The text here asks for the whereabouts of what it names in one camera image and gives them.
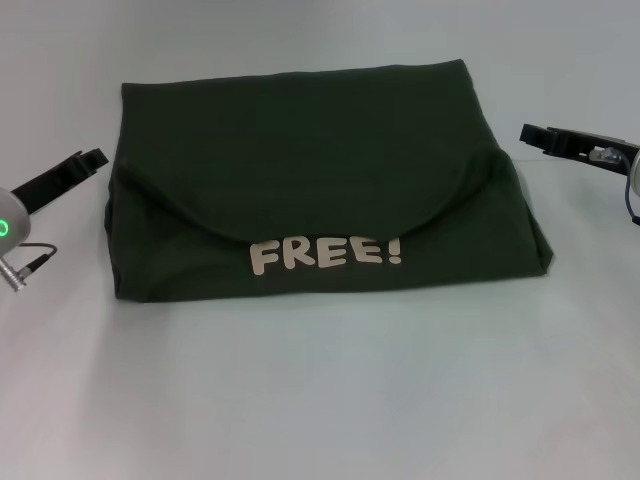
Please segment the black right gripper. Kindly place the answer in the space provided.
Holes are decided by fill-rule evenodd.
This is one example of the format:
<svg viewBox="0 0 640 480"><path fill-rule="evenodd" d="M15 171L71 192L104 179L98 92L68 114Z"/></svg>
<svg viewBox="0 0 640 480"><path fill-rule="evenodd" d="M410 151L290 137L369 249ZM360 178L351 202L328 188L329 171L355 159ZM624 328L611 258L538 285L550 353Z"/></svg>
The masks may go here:
<svg viewBox="0 0 640 480"><path fill-rule="evenodd" d="M565 149L562 135L566 140ZM630 164L639 153L637 144L614 137L574 130L563 130L562 135L553 128L524 124L519 140L541 150L544 154L562 154L564 152L565 158L619 174L627 173L627 167L622 160L592 159L591 152L612 148L623 153Z"/></svg>

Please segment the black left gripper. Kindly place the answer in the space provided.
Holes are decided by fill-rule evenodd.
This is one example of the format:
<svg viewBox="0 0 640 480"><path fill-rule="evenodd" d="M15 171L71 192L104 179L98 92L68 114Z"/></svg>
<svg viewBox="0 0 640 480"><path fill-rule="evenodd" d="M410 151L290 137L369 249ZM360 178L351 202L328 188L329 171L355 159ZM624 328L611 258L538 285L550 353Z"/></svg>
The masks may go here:
<svg viewBox="0 0 640 480"><path fill-rule="evenodd" d="M94 175L107 164L108 159L99 148L87 152L78 151L45 173L13 189L11 193L28 213L36 213L79 185L84 176Z"/></svg>

